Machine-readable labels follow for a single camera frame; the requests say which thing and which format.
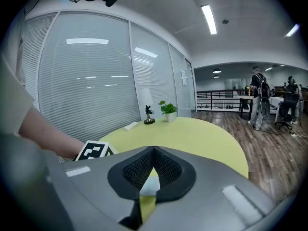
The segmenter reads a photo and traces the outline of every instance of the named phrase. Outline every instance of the table lamp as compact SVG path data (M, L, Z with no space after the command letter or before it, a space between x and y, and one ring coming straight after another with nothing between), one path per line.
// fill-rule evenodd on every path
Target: table lamp
M147 115L147 119L144 120L145 124L152 124L155 122L155 119L150 118L150 115L154 112L150 110L150 105L153 104L152 96L150 93L150 89L143 88L139 92L139 104L140 106L145 106L145 113Z

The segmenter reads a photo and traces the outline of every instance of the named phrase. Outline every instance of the potted plant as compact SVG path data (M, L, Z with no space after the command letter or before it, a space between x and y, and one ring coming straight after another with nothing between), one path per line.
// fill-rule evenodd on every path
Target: potted plant
M173 104L166 104L166 101L162 100L159 103L160 110L165 114L167 122L172 122L175 120L175 113L177 112L178 108L175 107Z

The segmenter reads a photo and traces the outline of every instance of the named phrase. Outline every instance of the round yellow-green table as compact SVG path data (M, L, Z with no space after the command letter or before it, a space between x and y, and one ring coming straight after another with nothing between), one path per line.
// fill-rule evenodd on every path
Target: round yellow-green table
M143 121L129 131L119 128L100 141L111 143L119 153L143 146L158 145L222 162L248 178L248 164L239 143L224 129L198 119L164 118L146 125ZM157 175L153 169L151 175ZM143 222L155 209L155 197L140 197Z

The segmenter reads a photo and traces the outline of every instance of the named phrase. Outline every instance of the lamp stand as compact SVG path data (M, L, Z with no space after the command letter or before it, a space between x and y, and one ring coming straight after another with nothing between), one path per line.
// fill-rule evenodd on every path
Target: lamp stand
M145 106L145 113L147 115L147 119L144 120L143 122L147 125L155 122L155 119L150 118L150 114L153 114L153 111L151 111L150 108L151 108L150 106L147 105Z

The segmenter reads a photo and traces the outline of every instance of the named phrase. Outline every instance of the office chair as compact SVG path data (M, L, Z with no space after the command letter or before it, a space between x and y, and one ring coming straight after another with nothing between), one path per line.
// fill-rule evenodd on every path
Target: office chair
M290 133L292 133L292 126L287 121L292 121L295 116L295 108L299 99L299 95L296 93L285 92L283 94L283 103L279 109L279 115L283 117L283 121L278 121L276 123L281 124L281 127L286 127Z

